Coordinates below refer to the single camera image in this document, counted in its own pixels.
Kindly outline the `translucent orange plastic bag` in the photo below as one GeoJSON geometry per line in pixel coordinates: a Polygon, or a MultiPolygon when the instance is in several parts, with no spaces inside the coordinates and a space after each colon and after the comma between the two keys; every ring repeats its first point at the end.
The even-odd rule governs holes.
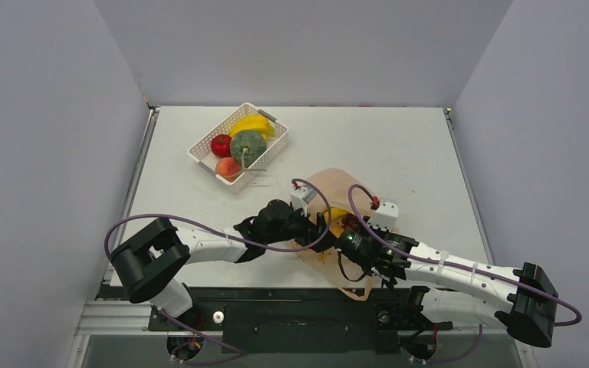
{"type": "MultiPolygon", "coordinates": [[[[345,209],[354,215],[354,212],[350,209],[347,193],[349,187],[358,184],[359,181],[349,173],[336,168],[325,169],[310,176],[308,181],[324,193],[331,207],[345,209]]],[[[316,198],[309,205],[311,215],[316,215],[317,212],[322,212],[324,215],[324,210],[327,210],[327,207],[322,199],[316,198]]],[[[300,251],[296,255],[316,275],[321,276],[352,300],[367,301],[376,283],[375,278],[371,276],[366,276],[363,280],[357,280],[357,277],[362,274],[362,270],[347,258],[343,258],[343,263],[350,280],[344,279],[338,267],[337,250],[335,248],[321,253],[308,249],[300,251]]]]}

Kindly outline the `fake peach orange red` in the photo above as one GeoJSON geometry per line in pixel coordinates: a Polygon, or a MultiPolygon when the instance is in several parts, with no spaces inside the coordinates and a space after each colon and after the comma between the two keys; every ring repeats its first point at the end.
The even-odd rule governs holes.
{"type": "Polygon", "coordinates": [[[216,174],[228,182],[234,182],[240,175],[242,167],[232,158],[221,158],[216,163],[216,174]]]}

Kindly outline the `fake green netted melon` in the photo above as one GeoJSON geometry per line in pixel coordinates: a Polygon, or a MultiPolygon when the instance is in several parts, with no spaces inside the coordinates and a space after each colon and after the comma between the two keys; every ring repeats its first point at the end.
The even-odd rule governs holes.
{"type": "Polygon", "coordinates": [[[268,148],[263,136],[252,130],[237,133],[231,140],[232,158],[242,167],[248,169],[268,148]]]}

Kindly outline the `fake red tomato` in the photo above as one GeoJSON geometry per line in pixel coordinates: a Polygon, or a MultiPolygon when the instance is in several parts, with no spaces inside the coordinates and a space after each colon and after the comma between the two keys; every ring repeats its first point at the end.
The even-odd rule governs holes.
{"type": "Polygon", "coordinates": [[[231,140],[232,138],[226,134],[215,136],[210,142],[211,152],[218,158],[231,157],[231,140]]]}

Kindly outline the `fake yellow banana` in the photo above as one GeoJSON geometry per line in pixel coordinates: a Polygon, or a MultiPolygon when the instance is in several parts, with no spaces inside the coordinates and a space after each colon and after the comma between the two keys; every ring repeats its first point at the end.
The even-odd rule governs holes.
{"type": "Polygon", "coordinates": [[[252,114],[247,117],[243,117],[237,123],[235,123],[229,130],[229,136],[233,138],[237,133],[244,130],[252,130],[260,133],[266,140],[269,136],[275,134],[275,128],[272,126],[267,117],[261,114],[252,114]]]}

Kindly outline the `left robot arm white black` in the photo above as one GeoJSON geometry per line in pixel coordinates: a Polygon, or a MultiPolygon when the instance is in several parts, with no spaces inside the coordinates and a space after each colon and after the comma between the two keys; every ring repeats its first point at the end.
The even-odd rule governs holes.
{"type": "Polygon", "coordinates": [[[311,219],[302,208],[279,199],[224,231],[196,222],[180,230],[173,224],[174,216],[148,214],[146,218],[150,223],[116,248],[107,248],[106,255],[129,301],[149,301],[180,330],[193,327],[198,319],[187,287],[175,279],[183,266],[209,261],[246,263],[286,241],[295,241],[299,251],[323,252],[337,241],[322,213],[311,219]]]}

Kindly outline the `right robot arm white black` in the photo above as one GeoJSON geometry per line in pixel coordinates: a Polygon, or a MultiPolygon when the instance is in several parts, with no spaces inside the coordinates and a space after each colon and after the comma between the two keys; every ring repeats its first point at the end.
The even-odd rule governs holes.
{"type": "Polygon", "coordinates": [[[533,347],[552,345],[556,291],[540,266],[482,264],[432,248],[414,238],[388,233],[383,241],[353,229],[342,232],[337,250],[368,275],[392,286],[398,280],[436,285],[402,306],[411,327],[426,322],[465,322],[506,329],[533,347]]]}

